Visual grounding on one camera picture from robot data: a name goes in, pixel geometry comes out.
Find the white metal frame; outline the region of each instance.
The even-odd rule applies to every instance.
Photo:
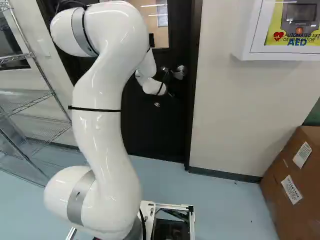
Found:
[[[142,201],[141,205],[143,205],[143,202],[145,203],[151,203],[151,202],[147,202],[147,201]],[[155,217],[156,214],[156,210],[176,210],[176,211],[180,211],[180,212],[187,212],[189,213],[189,219],[188,219],[188,223],[189,223],[189,235],[190,235],[190,240],[195,240],[195,222],[196,222],[196,215],[195,215],[195,208],[192,205],[175,205],[175,204],[161,204],[161,203],[154,203],[155,204],[155,209],[153,209],[153,217]],[[151,231],[153,231],[154,229],[148,227],[148,225],[146,224],[146,228],[147,229],[151,229]],[[77,229],[72,227],[68,233],[68,235],[66,236],[65,240],[74,240],[75,237],[77,235]]]

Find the wall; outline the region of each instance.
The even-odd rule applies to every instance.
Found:
[[[241,62],[237,4],[203,0],[190,165],[262,176],[320,96],[319,62]]]

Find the door frame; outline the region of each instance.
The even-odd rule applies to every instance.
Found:
[[[199,58],[199,44],[201,32],[201,19],[202,19],[202,6],[203,0],[192,0],[191,3],[191,39],[190,39],[190,59],[189,59],[189,80],[188,84],[188,103],[187,103],[187,116],[186,120],[186,138],[185,138],[185,161],[184,169],[189,171],[190,168],[190,151],[192,128],[194,121],[195,110],[195,96],[196,96],[196,82],[198,71],[198,58]]]

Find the dark baseboard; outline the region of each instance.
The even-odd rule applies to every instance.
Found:
[[[205,176],[210,176],[210,177],[215,177],[220,179],[230,179],[234,181],[254,183],[254,184],[258,184],[262,180],[262,177],[260,176],[251,176],[251,175],[244,175],[244,174],[238,174],[238,173],[232,173],[232,172],[226,172],[226,171],[211,170],[211,169],[205,169],[205,168],[200,168],[195,166],[189,167],[189,173],[205,175]]]

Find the cardboard box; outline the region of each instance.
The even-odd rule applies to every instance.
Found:
[[[320,127],[298,127],[260,187],[280,240],[320,240]]]

